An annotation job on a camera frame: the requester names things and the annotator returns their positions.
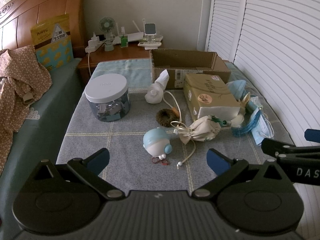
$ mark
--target red string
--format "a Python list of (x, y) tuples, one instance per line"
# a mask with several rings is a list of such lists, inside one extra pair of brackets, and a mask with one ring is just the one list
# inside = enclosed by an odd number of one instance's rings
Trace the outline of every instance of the red string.
[(158, 157), (152, 157), (151, 159), (153, 164), (161, 163), (162, 165), (169, 165), (170, 163), (166, 159), (160, 160)]

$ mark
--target hair tie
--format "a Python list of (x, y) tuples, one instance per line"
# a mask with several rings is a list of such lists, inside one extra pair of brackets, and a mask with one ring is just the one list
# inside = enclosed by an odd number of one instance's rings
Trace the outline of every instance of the hair tie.
[(159, 125), (170, 127), (170, 123), (177, 120), (177, 116), (171, 109), (162, 109), (156, 114), (156, 120)]

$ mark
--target blue yarn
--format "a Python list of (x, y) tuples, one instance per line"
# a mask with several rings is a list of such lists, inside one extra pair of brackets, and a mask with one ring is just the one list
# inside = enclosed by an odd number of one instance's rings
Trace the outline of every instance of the blue yarn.
[(239, 137), (241, 135), (244, 135), (246, 133), (249, 133), (253, 128), (255, 128), (259, 122), (259, 118), (261, 116), (261, 110), (259, 110), (254, 119), (250, 121), (246, 126), (244, 127), (231, 127), (232, 135)]

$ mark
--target remote control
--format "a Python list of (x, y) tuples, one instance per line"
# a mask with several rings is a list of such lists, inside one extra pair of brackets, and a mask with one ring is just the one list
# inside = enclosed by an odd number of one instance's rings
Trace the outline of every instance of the remote control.
[(161, 42), (140, 42), (138, 44), (140, 47), (159, 47), (161, 46)]

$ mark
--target blue face mask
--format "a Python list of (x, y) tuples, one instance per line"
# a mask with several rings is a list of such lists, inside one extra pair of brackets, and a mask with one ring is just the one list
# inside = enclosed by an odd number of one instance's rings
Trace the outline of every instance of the blue face mask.
[[(256, 110), (252, 113), (250, 121), (254, 119), (258, 111), (259, 107), (257, 107)], [(257, 125), (254, 128), (252, 128), (251, 133), (254, 138), (254, 141), (256, 142), (256, 145), (258, 146), (261, 145), (261, 142), (264, 138), (273, 138), (274, 136), (272, 125), (269, 122), (269, 120), (265, 117), (262, 109), (259, 121)]]

